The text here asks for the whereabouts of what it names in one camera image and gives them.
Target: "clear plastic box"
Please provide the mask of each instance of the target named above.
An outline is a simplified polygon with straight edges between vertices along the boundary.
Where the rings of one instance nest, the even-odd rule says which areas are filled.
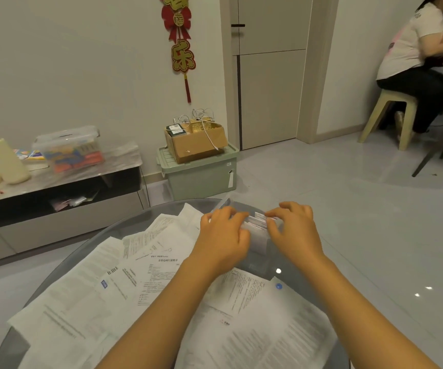
[[[96,141],[99,136],[96,127],[87,125],[38,136],[32,148],[59,173],[102,163],[105,159]]]

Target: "white door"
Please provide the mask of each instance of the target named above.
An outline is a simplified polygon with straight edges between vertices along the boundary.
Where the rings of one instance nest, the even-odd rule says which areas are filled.
[[[312,0],[230,0],[241,149],[295,138]]]

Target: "plastic stool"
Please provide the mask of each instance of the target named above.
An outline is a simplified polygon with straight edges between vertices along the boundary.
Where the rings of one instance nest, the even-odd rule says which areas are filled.
[[[378,127],[390,101],[406,103],[406,113],[404,114],[404,124],[403,131],[401,132],[401,140],[399,142],[399,150],[404,151],[407,149],[409,141],[411,141],[411,132],[413,131],[418,101],[412,96],[391,90],[383,90],[380,94],[375,109],[373,109],[372,115],[370,116],[358,142],[365,142],[368,135]]]

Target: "round glass table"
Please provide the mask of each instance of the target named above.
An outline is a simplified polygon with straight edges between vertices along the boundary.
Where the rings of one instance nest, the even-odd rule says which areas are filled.
[[[218,202],[219,199],[191,199],[165,203],[111,225],[102,230],[95,237],[83,243],[61,264],[59,264],[35,291],[32,297],[28,300],[27,305],[46,290],[53,282],[60,279],[70,269],[77,265],[108,237],[122,239],[127,235],[144,231],[161,213],[178,215],[181,212],[184,203],[192,205],[203,213],[208,213]],[[251,215],[254,215],[255,212],[263,213],[261,210],[252,206],[247,206],[246,204],[235,202],[232,205],[239,211],[250,212]],[[268,280],[277,276],[305,299],[323,309],[322,304],[317,299],[316,294],[307,280],[305,280],[298,269],[278,251],[273,243],[269,243],[267,254],[265,256],[250,251],[247,258],[242,261],[237,268]],[[17,369],[28,348],[28,343],[15,329],[11,328],[0,346],[0,369]],[[349,369],[349,367],[350,362],[348,355],[338,341],[324,368]]]

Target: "gray tile floor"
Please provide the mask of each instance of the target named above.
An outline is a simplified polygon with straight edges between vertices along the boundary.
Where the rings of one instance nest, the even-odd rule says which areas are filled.
[[[357,137],[243,151],[233,197],[263,210],[312,205],[326,254],[443,368],[443,161],[414,179],[428,142],[400,152],[383,132],[363,145]],[[171,199],[163,182],[149,192],[152,204]],[[76,246],[0,267],[0,341],[5,321]]]

